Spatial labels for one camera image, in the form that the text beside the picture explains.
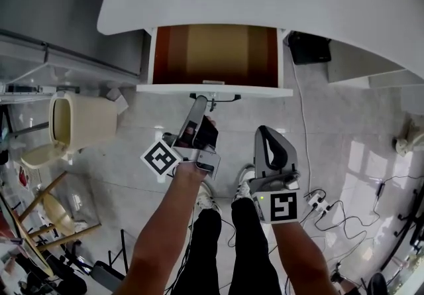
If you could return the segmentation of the person's left forearm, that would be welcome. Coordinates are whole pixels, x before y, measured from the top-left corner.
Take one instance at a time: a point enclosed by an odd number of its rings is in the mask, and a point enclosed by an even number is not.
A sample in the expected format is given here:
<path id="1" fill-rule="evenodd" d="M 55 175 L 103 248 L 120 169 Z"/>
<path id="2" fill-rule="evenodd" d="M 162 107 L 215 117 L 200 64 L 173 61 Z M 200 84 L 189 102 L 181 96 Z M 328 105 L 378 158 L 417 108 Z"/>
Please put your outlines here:
<path id="1" fill-rule="evenodd" d="M 204 178 L 194 163 L 178 165 L 163 200 L 140 232 L 129 271 L 113 295 L 163 295 L 184 247 Z"/>

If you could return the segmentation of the black office chair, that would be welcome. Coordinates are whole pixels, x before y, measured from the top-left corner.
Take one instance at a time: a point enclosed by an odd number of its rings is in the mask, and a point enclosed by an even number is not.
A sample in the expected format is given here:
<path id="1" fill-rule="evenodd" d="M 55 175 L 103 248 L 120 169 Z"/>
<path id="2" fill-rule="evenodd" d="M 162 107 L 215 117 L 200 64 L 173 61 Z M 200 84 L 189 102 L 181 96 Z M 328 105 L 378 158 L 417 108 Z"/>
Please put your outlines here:
<path id="1" fill-rule="evenodd" d="M 79 277 L 73 268 L 65 264 L 65 257 L 59 258 L 49 250 L 41 252 L 53 276 L 48 276 L 42 269 L 33 263 L 32 272 L 28 276 L 31 280 L 31 295 L 86 295 L 87 284 Z"/>

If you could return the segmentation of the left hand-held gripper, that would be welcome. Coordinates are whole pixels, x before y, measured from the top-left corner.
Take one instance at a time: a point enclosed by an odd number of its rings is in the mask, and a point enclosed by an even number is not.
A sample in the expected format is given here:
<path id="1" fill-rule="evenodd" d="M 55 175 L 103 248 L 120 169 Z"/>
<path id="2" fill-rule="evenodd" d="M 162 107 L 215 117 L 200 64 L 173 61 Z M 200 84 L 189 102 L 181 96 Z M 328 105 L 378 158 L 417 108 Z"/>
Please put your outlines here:
<path id="1" fill-rule="evenodd" d="M 220 163 L 216 153 L 218 130 L 205 114 L 207 98 L 197 96 L 179 135 L 164 133 L 140 159 L 157 176 L 171 174 L 177 165 L 192 162 L 214 179 Z"/>

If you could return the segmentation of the person's black trousers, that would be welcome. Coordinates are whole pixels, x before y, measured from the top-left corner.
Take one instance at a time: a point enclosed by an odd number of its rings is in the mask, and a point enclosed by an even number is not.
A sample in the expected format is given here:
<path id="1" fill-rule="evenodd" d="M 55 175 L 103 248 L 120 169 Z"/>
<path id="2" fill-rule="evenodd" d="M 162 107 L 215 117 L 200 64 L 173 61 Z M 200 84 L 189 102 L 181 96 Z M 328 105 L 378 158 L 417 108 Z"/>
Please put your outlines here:
<path id="1" fill-rule="evenodd" d="M 282 295 L 254 202 L 241 198 L 231 208 L 236 259 L 229 295 Z M 171 295 L 220 295 L 216 262 L 220 233 L 221 215 L 213 209 L 201 210 L 194 223 L 187 263 Z"/>

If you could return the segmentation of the black folding chair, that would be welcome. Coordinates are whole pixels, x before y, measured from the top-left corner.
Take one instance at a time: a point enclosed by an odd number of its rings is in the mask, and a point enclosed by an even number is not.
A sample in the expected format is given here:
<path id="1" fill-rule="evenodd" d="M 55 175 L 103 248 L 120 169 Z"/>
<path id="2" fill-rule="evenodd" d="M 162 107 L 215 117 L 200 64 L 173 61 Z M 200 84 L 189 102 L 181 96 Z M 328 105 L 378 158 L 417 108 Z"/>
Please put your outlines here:
<path id="1" fill-rule="evenodd" d="M 106 264 L 101 261 L 96 261 L 93 268 L 90 272 L 90 277 L 94 279 L 97 283 L 105 287 L 106 289 L 114 292 L 118 289 L 122 281 L 125 279 L 125 274 L 120 273 L 119 271 L 113 268 L 114 262 L 119 258 L 123 258 L 123 264 L 125 268 L 125 273 L 129 271 L 129 262 L 127 258 L 127 248 L 125 245 L 125 231 L 120 230 L 121 233 L 121 250 L 118 252 L 117 256 L 112 259 L 111 251 L 108 251 L 109 262 Z"/>

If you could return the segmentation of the black metal frame stand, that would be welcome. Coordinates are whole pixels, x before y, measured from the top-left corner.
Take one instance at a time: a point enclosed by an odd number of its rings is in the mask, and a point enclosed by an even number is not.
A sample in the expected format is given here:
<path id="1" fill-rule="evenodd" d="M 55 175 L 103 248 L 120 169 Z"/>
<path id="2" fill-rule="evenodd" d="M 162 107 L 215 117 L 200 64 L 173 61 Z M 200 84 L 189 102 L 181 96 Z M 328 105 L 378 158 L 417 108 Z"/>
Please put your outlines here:
<path id="1" fill-rule="evenodd" d="M 418 213 L 421 209 L 422 203 L 424 202 L 424 185 L 419 191 L 414 190 L 413 195 L 413 203 L 409 213 L 405 216 L 399 214 L 397 217 L 400 221 L 404 221 L 405 223 L 399 231 L 394 232 L 394 236 L 398 238 L 398 240 L 388 257 L 382 263 L 380 271 L 383 271 L 395 256 L 413 224 L 415 224 L 415 229 L 411 239 L 409 240 L 409 245 L 412 246 L 415 251 L 420 251 L 417 241 L 424 241 L 424 210 L 421 212 L 421 215 L 418 215 Z"/>

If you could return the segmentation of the red white paper sheet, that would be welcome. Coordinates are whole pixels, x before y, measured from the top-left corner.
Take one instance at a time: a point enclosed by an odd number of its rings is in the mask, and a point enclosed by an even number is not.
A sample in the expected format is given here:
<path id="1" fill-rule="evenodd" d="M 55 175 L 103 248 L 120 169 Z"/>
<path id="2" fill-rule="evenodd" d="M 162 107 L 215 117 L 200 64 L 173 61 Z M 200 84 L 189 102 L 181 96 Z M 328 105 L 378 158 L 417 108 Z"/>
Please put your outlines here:
<path id="1" fill-rule="evenodd" d="M 42 180 L 39 169 L 28 168 L 18 162 L 14 162 L 14 167 L 18 176 L 18 183 L 24 190 L 30 192 L 37 186 L 41 185 Z"/>

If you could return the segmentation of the cream trash bin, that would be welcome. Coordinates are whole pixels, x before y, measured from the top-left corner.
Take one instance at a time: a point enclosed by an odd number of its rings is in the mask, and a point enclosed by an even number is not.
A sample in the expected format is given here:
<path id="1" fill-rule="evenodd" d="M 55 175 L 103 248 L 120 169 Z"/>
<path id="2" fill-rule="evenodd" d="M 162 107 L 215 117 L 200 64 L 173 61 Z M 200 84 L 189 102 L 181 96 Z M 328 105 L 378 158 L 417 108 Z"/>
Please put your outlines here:
<path id="1" fill-rule="evenodd" d="M 21 156 L 22 163 L 31 169 L 110 140 L 117 130 L 117 106 L 102 97 L 59 91 L 50 100 L 48 115 L 50 142 Z"/>

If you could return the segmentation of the white crumpled paper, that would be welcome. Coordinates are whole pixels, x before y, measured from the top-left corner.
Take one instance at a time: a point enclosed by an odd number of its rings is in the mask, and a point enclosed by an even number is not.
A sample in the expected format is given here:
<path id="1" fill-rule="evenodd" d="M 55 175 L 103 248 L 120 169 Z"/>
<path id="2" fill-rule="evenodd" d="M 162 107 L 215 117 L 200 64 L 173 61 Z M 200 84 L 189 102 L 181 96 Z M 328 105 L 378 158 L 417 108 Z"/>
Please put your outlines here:
<path id="1" fill-rule="evenodd" d="M 115 104 L 118 115 L 122 114 L 129 108 L 127 100 L 118 88 L 112 88 L 107 93 L 106 98 Z"/>

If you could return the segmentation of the white power strip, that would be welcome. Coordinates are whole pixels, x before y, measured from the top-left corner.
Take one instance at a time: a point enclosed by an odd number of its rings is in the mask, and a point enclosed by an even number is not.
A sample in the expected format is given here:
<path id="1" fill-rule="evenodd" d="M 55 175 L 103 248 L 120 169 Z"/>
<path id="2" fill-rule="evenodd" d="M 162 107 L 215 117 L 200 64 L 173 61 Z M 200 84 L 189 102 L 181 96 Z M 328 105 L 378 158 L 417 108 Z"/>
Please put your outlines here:
<path id="1" fill-rule="evenodd" d="M 306 193 L 304 198 L 313 211 L 319 215 L 325 215 L 330 210 L 331 206 L 326 200 L 327 193 L 324 189 L 317 188 L 311 192 Z"/>

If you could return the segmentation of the person's right forearm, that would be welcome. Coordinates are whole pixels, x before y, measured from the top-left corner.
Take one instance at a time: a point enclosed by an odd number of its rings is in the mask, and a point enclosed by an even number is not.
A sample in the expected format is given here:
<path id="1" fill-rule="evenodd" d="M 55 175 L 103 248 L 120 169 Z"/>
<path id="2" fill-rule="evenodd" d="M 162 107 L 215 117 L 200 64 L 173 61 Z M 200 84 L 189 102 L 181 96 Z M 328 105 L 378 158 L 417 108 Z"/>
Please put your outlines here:
<path id="1" fill-rule="evenodd" d="M 295 295 L 338 295 L 319 247 L 298 222 L 272 226 L 282 266 Z"/>

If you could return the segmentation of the white shelving rack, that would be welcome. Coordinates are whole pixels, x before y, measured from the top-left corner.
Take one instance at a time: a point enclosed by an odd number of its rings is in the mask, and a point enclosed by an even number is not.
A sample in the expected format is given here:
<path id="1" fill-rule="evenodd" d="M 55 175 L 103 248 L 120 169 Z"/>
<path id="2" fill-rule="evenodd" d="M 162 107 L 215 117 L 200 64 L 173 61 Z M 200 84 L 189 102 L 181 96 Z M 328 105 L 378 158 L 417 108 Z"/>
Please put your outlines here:
<path id="1" fill-rule="evenodd" d="M 0 82 L 0 105 L 49 100 L 60 91 L 79 93 L 75 86 L 23 86 Z"/>

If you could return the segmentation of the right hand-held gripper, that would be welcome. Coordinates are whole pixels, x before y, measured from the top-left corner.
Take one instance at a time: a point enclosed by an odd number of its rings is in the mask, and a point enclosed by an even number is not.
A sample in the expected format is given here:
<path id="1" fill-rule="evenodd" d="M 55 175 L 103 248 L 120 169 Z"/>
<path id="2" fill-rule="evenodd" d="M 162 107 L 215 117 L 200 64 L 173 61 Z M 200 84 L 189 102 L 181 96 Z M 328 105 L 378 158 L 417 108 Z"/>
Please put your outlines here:
<path id="1" fill-rule="evenodd" d="M 254 137 L 256 177 L 248 181 L 262 223 L 298 222 L 301 198 L 297 151 L 286 137 L 265 125 Z"/>

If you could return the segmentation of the white desk drawer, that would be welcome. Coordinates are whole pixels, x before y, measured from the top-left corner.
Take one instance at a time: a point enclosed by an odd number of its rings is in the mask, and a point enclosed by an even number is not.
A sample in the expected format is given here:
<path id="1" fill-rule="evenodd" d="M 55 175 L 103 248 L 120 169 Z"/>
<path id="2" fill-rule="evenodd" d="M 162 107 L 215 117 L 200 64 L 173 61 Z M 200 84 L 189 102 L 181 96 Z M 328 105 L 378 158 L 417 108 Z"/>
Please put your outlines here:
<path id="1" fill-rule="evenodd" d="M 138 92 L 243 97 L 291 97 L 284 86 L 284 29 L 249 25 L 179 25 L 151 33 L 147 79 Z"/>

